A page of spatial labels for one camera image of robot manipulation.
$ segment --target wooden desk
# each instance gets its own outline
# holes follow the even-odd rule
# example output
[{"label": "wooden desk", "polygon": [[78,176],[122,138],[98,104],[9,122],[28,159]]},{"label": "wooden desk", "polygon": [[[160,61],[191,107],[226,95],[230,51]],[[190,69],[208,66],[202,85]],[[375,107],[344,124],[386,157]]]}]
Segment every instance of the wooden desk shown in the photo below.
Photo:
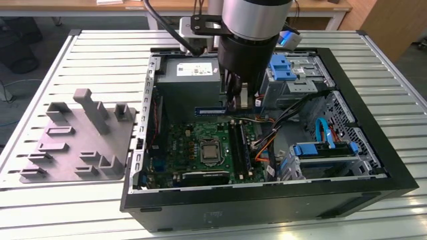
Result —
[{"label": "wooden desk", "polygon": [[[326,30],[336,30],[352,6],[347,0],[339,4],[327,0],[299,0],[302,18],[330,18]],[[152,7],[163,16],[191,16],[194,0],[151,0]],[[296,5],[291,7],[290,17],[296,14]],[[158,23],[147,14],[142,1],[126,0],[124,4],[96,5],[96,0],[0,0],[0,16],[4,17],[94,17],[94,16],[146,16],[150,29],[158,29]]]}]

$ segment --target black robot arm bracket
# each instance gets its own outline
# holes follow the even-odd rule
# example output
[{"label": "black robot arm bracket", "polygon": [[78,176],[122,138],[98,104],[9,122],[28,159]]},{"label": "black robot arm bracket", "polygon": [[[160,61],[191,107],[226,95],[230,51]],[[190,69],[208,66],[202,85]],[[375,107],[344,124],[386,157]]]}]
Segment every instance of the black robot arm bracket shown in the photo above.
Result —
[{"label": "black robot arm bracket", "polygon": [[[208,27],[214,23],[220,25],[220,28]],[[191,16],[191,30],[194,34],[203,36],[232,36],[232,32],[228,30],[223,23],[223,17],[220,15],[192,15]]]}]

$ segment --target sticker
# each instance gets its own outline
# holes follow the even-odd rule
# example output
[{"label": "sticker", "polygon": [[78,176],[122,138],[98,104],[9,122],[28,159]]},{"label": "sticker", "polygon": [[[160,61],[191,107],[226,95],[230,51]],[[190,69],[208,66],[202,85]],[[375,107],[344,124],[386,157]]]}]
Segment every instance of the sticker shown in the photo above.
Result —
[{"label": "sticker", "polygon": [[224,114],[226,110],[200,110],[199,114]]},{"label": "sticker", "polygon": [[176,76],[210,76],[214,75],[211,62],[179,63]]},{"label": "sticker", "polygon": [[267,167],[267,172],[270,173],[271,176],[275,176],[275,170],[270,165]]},{"label": "sticker", "polygon": [[295,74],[303,74],[304,73],[304,69],[302,67],[294,68],[292,70],[294,70]]},{"label": "sticker", "polygon": [[126,10],[144,10],[146,8],[143,6],[127,6],[124,9]]},{"label": "sticker", "polygon": [[262,106],[262,103],[263,103],[262,100],[256,99],[256,100],[255,100],[255,107],[260,107],[260,106]]}]

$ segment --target cable on floor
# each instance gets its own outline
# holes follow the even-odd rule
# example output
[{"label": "cable on floor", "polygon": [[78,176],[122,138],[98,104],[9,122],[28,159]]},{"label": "cable on floor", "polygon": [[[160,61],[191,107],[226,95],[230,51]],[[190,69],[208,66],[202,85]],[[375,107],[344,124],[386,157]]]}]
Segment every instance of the cable on floor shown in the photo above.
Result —
[{"label": "cable on floor", "polygon": [[13,84],[17,84],[17,83],[21,83],[21,82],[30,82],[30,81],[43,82],[43,80],[42,80],[42,79],[24,79],[24,80],[13,81],[13,82],[11,82],[11,83],[5,84],[4,86],[7,87],[7,86],[11,86],[11,85],[13,85]]},{"label": "cable on floor", "polygon": [[12,124],[17,124],[19,122],[20,122],[20,120],[17,120],[15,122],[5,123],[5,124],[0,124],[0,127],[8,126],[8,125],[12,125]]}]

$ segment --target blue latch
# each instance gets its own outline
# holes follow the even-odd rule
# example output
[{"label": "blue latch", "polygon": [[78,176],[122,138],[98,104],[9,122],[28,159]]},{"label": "blue latch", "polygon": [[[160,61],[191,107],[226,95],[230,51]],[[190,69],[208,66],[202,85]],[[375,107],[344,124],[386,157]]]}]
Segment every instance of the blue latch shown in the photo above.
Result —
[{"label": "blue latch", "polygon": [[280,167],[279,167],[279,170],[280,170],[280,171],[282,171],[283,168],[286,167],[287,163],[288,163],[288,158],[286,157],[286,158],[283,159],[282,163],[280,163]]},{"label": "blue latch", "polygon": [[270,60],[270,68],[274,74],[274,80],[276,81],[295,81],[296,75],[291,69],[291,62],[282,54],[274,54]]},{"label": "blue latch", "polygon": [[350,143],[350,148],[352,150],[352,153],[354,154],[358,154],[359,152],[359,146],[358,146],[358,143],[355,143],[354,141]]},{"label": "blue latch", "polygon": [[298,144],[294,146],[296,156],[318,155],[316,145],[314,143]]}]

